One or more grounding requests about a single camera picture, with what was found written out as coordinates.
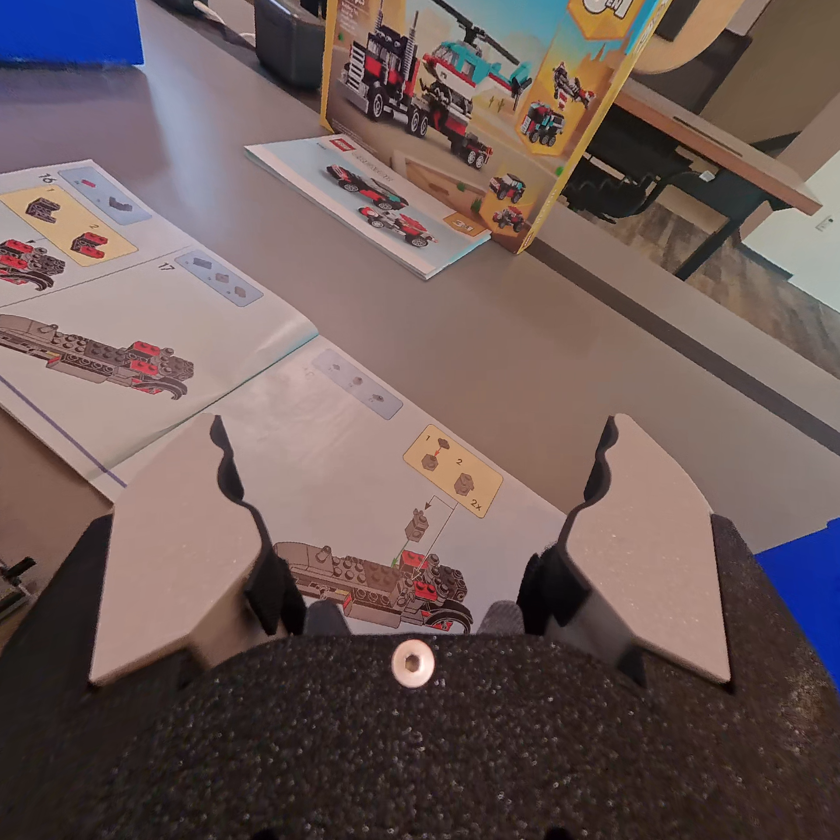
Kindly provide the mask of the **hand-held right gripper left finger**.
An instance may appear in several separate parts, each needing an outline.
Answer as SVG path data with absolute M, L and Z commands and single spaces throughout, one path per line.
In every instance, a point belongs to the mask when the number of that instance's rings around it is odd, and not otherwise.
M 222 417 L 201 414 L 115 503 L 89 680 L 106 686 L 180 653 L 210 669 L 301 634 L 306 610 L 245 501 Z

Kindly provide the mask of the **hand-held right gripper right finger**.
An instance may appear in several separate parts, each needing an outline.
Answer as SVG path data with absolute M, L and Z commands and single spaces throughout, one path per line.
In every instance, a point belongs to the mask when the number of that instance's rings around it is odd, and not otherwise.
M 608 417 L 584 500 L 531 557 L 518 606 L 526 634 L 579 648 L 640 686 L 643 653 L 731 682 L 711 508 L 626 414 Z

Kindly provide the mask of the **grey black toy brick model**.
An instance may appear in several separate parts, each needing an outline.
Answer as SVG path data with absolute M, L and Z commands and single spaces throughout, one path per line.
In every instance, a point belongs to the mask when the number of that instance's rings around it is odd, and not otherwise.
M 14 565 L 1 560 L 1 620 L 29 603 L 33 595 L 26 588 L 23 576 L 36 565 L 31 557 L 24 557 Z

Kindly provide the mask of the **brick instruction booklet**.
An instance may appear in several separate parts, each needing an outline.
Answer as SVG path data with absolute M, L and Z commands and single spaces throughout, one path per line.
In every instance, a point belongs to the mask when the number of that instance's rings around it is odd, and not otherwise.
M 116 500 L 222 418 L 300 592 L 474 632 L 564 515 L 93 161 L 2 174 L 2 408 Z

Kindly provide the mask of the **wooden office desk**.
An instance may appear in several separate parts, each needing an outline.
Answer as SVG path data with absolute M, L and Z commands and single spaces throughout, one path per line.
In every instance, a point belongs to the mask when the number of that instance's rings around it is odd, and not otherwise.
M 724 217 L 678 267 L 689 279 L 762 204 L 814 216 L 823 209 L 786 164 L 627 80 L 584 148 L 563 195 L 571 209 L 614 224 L 639 215 L 667 186 Z

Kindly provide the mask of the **blue plastic storage bin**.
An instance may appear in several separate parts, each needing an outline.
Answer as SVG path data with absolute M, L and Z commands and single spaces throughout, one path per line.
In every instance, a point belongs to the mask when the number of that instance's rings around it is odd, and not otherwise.
M 839 519 L 756 559 L 838 686 Z
M 144 63 L 135 1 L 2 1 L 4 65 Z

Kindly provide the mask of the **closed light blue instruction booklet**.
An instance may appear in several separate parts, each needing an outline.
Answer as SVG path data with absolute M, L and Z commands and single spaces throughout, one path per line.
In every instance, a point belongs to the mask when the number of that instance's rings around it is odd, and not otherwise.
M 490 241 L 490 231 L 345 134 L 250 145 L 247 156 L 346 227 L 429 280 Z

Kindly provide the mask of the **yellow toy brick set box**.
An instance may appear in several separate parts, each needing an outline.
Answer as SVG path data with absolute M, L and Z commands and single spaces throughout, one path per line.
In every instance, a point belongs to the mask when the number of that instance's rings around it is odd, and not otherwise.
M 520 254 L 669 2 L 325 6 L 322 120 Z

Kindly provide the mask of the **dark grey case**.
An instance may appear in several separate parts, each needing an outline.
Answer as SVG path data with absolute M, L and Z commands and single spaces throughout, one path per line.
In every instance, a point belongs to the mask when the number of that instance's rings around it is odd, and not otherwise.
M 281 81 L 317 90 L 322 81 L 326 1 L 254 1 L 255 51 Z

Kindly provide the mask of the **wood-framed black board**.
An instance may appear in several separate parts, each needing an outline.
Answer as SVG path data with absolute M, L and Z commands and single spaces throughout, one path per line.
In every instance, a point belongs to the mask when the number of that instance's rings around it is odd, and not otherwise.
M 766 6 L 764 1 L 670 2 L 637 60 L 635 73 L 658 75 L 682 67 L 726 29 L 746 35 Z

